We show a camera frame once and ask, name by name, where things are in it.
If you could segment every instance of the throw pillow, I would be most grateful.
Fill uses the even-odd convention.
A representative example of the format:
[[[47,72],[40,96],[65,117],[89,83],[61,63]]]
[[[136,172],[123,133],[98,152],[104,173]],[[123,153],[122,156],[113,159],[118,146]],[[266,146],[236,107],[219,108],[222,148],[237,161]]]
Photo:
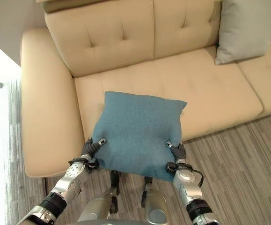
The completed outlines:
[[[107,142],[95,154],[100,166],[125,173],[173,180],[166,163],[174,157],[165,145],[181,140],[180,114],[186,102],[120,92],[105,93],[105,107],[93,141]]]
[[[215,64],[265,55],[271,40],[271,0],[223,0]]]

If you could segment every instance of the beige sofa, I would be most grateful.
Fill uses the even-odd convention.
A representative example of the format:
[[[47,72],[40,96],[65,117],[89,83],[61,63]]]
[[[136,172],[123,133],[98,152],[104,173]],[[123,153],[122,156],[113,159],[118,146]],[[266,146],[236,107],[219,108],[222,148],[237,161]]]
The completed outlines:
[[[27,175],[66,170],[105,91],[188,102],[182,141],[271,114],[271,45],[263,57],[215,65],[220,10],[219,0],[108,0],[46,13],[49,30],[22,37]]]

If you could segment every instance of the blue pillow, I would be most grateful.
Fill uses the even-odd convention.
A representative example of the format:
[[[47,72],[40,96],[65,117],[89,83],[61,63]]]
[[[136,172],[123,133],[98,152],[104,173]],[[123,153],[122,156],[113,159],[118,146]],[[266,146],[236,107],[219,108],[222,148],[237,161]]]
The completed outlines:
[[[180,114],[186,105],[179,100],[107,91],[93,133],[94,142],[107,139],[95,154],[100,166],[172,181],[166,164],[174,162],[174,157],[165,143],[180,143]]]

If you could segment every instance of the wall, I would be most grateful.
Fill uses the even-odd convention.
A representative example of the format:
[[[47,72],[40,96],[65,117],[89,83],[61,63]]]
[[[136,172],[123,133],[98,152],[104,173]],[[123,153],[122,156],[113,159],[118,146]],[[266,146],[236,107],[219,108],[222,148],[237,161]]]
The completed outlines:
[[[20,64],[22,33],[45,27],[44,11],[36,0],[0,0],[0,49]]]

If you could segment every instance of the back cushion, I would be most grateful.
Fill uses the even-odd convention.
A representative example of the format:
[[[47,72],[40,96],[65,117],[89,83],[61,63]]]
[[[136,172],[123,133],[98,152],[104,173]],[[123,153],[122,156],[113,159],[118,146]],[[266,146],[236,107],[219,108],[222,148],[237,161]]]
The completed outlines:
[[[45,15],[58,51],[79,77],[152,60],[152,0],[110,0]]]
[[[220,0],[154,0],[154,59],[218,42]]]

